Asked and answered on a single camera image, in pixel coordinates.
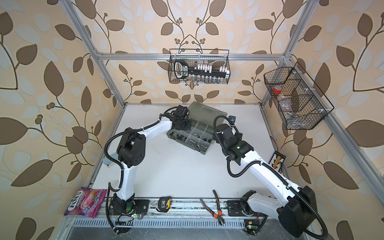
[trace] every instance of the table surface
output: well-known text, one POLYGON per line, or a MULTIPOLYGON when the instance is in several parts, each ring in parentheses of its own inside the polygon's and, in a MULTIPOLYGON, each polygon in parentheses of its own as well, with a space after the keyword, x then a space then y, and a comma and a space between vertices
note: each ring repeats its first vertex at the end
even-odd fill
MULTIPOLYGON (((267 162, 274 148, 264 123, 259 105, 209 105, 229 115, 236 116, 236 126, 248 142, 267 162)), ((159 114, 170 105, 128 105, 116 133, 127 127, 133 129, 146 126, 159 118, 159 114)), ((117 148, 120 137, 110 147, 110 153, 117 148)), ((233 173, 242 167, 231 163, 233 173)), ((108 182, 117 186, 120 168, 117 164, 107 167, 102 164, 94 189, 107 189, 108 182)), ((246 172, 232 178, 227 172, 227 163, 220 145, 211 145, 205 155, 190 149, 167 137, 166 132, 146 144, 146 155, 138 165, 134 183, 135 197, 213 197, 215 189, 220 198, 239 198, 249 190, 270 196, 271 192, 256 176, 246 172)))

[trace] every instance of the floral wallpaper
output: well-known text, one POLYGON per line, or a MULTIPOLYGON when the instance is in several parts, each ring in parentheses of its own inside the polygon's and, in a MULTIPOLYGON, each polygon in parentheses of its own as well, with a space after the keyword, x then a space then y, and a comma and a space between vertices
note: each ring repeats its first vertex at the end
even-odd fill
POLYGON ((3 239, 55 236, 120 110, 57 2, 0 1, 3 239))
POLYGON ((99 52, 283 53, 304 0, 73 0, 99 52))
MULTIPOLYGON (((383 10, 383 1, 320 0, 292 55, 382 175, 383 10)), ((271 101, 266 112, 292 180, 314 189, 329 238, 382 239, 384 209, 327 125, 288 131, 271 101)))
POLYGON ((166 61, 116 61, 107 65, 128 103, 258 103, 265 94, 263 74, 273 61, 233 61, 228 84, 169 82, 166 61))

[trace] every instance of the robotic arm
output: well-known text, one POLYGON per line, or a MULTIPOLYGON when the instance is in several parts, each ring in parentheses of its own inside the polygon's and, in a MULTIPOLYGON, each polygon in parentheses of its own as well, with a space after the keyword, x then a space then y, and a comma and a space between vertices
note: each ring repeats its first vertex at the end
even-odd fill
MULTIPOLYGON (((235 117, 231 116, 230 119, 226 116, 217 116, 214 120, 214 135, 216 142, 221 145, 227 160, 228 173, 232 177, 239 177, 249 169, 276 197, 276 199, 265 197, 255 191, 249 191, 241 198, 242 212, 245 215, 261 212, 278 219, 282 226, 295 237, 299 237, 303 232, 306 232, 312 237, 326 239, 328 231, 323 220, 317 214, 316 199, 312 189, 308 186, 300 188, 265 162, 250 144, 242 141, 242 134, 238 132, 234 119, 235 117), (218 118, 225 118, 230 125, 221 124, 216 127, 218 118), (230 170, 231 161, 243 166, 243 170, 240 173, 233 174, 230 170), (316 235, 306 229, 315 218, 318 219, 322 226, 322 235, 316 235)), ((190 128, 191 122, 188 109, 179 105, 160 114, 159 120, 151 125, 141 129, 127 128, 106 143, 104 148, 106 157, 121 168, 118 189, 114 189, 109 183, 107 194, 108 199, 109 190, 115 192, 112 201, 119 212, 130 214, 134 209, 133 185, 137 165, 142 162, 145 156, 146 141, 170 129, 189 130, 190 128), (115 160, 108 154, 108 146, 113 139, 121 135, 122 138, 116 150, 118 160, 115 160)), ((111 227, 118 232, 109 220, 108 211, 107 218, 111 227)))

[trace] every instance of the open toolbox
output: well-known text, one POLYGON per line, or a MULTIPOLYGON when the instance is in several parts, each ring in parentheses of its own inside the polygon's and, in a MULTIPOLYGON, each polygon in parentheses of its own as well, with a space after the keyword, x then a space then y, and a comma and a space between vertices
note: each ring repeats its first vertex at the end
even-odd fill
MULTIPOLYGON (((192 120, 191 129, 187 131, 171 129, 167 132, 167 136, 193 150, 205 154, 210 144, 214 142, 213 123, 215 117, 219 115, 226 116, 227 113, 198 102, 193 102, 188 107, 188 110, 189 117, 192 120)), ((223 118, 219 118, 216 124, 222 124, 223 120, 223 118)))

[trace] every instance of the purple candy bag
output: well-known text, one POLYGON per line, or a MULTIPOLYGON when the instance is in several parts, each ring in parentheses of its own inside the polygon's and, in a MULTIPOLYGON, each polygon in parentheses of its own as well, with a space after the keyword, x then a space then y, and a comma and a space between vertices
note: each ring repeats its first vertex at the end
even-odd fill
POLYGON ((82 215, 94 218, 106 193, 106 189, 80 188, 64 215, 82 215))

